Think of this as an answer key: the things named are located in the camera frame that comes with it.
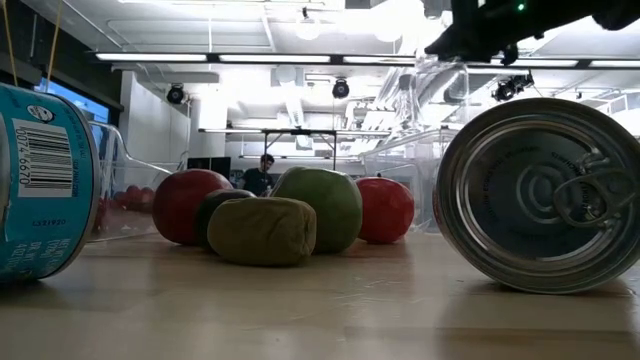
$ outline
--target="person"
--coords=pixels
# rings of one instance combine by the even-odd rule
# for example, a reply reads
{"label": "person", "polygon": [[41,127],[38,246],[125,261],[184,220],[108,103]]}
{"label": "person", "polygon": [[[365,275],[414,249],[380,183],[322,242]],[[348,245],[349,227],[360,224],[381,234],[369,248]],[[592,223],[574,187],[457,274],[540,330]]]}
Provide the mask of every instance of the person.
{"label": "person", "polygon": [[260,157],[260,167],[245,171],[238,183],[238,188],[250,191],[256,196],[261,196],[265,191],[273,187],[273,178],[267,172],[274,162],[273,156],[269,154],[262,155]]}

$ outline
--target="pull tab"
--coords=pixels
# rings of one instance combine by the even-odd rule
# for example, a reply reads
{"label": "pull tab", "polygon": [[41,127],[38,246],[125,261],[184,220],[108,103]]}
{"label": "pull tab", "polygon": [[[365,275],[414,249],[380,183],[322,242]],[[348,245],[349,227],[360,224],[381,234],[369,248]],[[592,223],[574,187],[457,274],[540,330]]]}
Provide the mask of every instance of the pull tab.
{"label": "pull tab", "polygon": [[[616,184],[625,182],[622,189],[616,188]],[[562,195],[569,187],[580,184],[591,186],[604,205],[604,213],[595,216],[594,219],[577,221],[570,216],[570,210],[563,206]],[[600,170],[591,174],[571,179],[560,185],[553,193],[553,205],[560,217],[569,225],[578,228],[596,227],[604,224],[605,221],[619,216],[620,211],[628,206],[638,195],[638,185],[628,171],[624,169]]]}

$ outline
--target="table surface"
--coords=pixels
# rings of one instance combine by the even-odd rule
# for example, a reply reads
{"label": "table surface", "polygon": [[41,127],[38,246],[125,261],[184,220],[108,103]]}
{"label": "table surface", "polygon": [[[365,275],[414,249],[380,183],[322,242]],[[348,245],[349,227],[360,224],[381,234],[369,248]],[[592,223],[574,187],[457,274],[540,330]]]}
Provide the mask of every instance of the table surface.
{"label": "table surface", "polygon": [[640,359],[640,266],[580,296],[505,289],[439,235],[287,269],[157,236],[0,290],[0,359]]}

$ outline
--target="barcode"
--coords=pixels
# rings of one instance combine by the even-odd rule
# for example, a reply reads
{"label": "barcode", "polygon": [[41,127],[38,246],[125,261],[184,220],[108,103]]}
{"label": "barcode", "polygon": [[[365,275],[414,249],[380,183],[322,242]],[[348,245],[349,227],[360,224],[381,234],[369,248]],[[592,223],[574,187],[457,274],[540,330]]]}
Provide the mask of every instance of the barcode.
{"label": "barcode", "polygon": [[73,161],[67,130],[13,119],[18,147],[19,197],[72,197]]}

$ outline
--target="blue can label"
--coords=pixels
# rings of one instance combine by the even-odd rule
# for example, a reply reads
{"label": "blue can label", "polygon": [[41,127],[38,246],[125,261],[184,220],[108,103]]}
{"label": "blue can label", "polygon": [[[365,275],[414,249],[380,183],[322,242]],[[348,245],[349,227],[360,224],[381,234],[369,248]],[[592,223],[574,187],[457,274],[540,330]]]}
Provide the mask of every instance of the blue can label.
{"label": "blue can label", "polygon": [[9,150],[8,157],[0,154],[0,161],[9,162],[0,166],[9,169],[0,174],[8,193],[0,223],[0,281],[46,277],[73,256],[91,225],[91,142],[62,100],[5,85],[0,127]]}

